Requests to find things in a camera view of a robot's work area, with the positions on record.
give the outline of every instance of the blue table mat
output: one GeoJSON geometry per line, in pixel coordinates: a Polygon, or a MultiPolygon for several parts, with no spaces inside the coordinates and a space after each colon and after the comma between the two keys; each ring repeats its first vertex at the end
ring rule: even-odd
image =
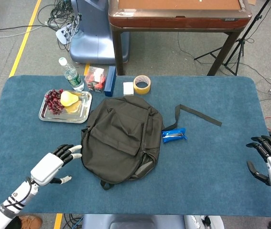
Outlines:
{"type": "MultiPolygon", "coordinates": [[[[113,96],[122,96],[119,76],[113,96]]],[[[181,111],[178,127],[187,141],[161,143],[156,168],[145,178],[104,191],[99,179],[74,160],[57,174],[72,175],[63,185],[47,185],[24,209],[35,213],[185,214],[271,216],[271,188],[254,179],[246,161],[261,172],[259,154],[245,147],[253,136],[267,135],[254,82],[247,77],[154,76],[143,95],[174,123],[174,108],[184,104],[223,124],[213,125],[181,111]]],[[[0,99],[0,203],[48,152],[61,144],[79,144],[83,124],[41,121],[38,113],[49,89],[67,89],[63,76],[14,76],[0,99]]],[[[92,93],[92,109],[104,98],[92,93]]]]}

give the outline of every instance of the silver tray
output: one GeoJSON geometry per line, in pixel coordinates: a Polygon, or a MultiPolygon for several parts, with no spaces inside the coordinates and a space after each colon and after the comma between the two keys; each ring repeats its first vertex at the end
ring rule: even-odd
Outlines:
{"type": "Polygon", "coordinates": [[[79,107],[72,113],[69,113],[64,110],[60,114],[52,114],[49,110],[48,105],[45,103],[46,98],[43,99],[42,106],[39,112],[39,118],[42,121],[50,121],[50,122],[64,122],[64,123],[83,123],[87,120],[89,110],[91,108],[92,103],[92,95],[90,92],[75,92],[68,91],[72,94],[75,94],[79,97],[80,105],[79,107]]]}

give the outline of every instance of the tripod stand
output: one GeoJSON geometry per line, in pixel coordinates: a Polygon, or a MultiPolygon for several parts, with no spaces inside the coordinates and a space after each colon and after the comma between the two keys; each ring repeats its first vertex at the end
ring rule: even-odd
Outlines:
{"type": "MultiPolygon", "coordinates": [[[[222,65],[228,69],[233,75],[237,75],[238,73],[238,68],[239,68],[239,63],[240,63],[240,58],[241,56],[244,56],[244,46],[245,46],[245,42],[246,42],[246,37],[248,35],[248,33],[251,31],[252,27],[254,26],[254,24],[262,18],[262,15],[261,13],[264,11],[264,9],[266,8],[266,6],[268,5],[270,0],[266,0],[266,2],[264,3],[264,5],[262,6],[262,8],[260,9],[260,11],[258,12],[258,14],[255,16],[254,20],[252,21],[252,23],[250,24],[250,26],[248,27],[248,29],[246,30],[245,34],[242,36],[242,38],[239,38],[236,40],[236,42],[238,42],[236,48],[234,49],[234,51],[232,52],[232,54],[230,55],[230,57],[228,58],[228,60],[225,62],[225,63],[222,63],[222,65]],[[234,54],[237,52],[237,50],[239,49],[239,53],[238,53],[238,59],[237,59],[237,63],[236,63],[236,70],[235,72],[232,71],[231,68],[228,67],[228,64],[230,63],[230,61],[232,60],[234,54]]],[[[218,48],[218,49],[215,49],[213,51],[210,51],[206,54],[203,54],[201,56],[198,56],[196,58],[194,58],[194,60],[198,60],[204,56],[207,56],[207,55],[211,55],[213,56],[214,58],[216,58],[216,56],[213,54],[214,52],[218,51],[222,49],[222,47],[218,48]]]]}

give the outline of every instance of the bottle cap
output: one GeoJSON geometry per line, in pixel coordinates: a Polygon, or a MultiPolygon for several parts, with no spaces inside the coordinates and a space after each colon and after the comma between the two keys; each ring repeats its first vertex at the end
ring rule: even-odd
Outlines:
{"type": "Polygon", "coordinates": [[[59,59],[59,64],[60,64],[61,66],[65,66],[65,65],[67,65],[67,60],[66,60],[64,57],[61,57],[61,58],[59,59]]]}

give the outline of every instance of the brown table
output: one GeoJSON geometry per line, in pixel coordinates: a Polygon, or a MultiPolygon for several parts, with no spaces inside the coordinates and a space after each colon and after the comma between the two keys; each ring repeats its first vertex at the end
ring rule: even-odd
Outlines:
{"type": "Polygon", "coordinates": [[[207,75],[215,75],[252,17],[247,0],[109,0],[118,75],[124,75],[125,31],[224,32],[228,35],[207,75]]]}

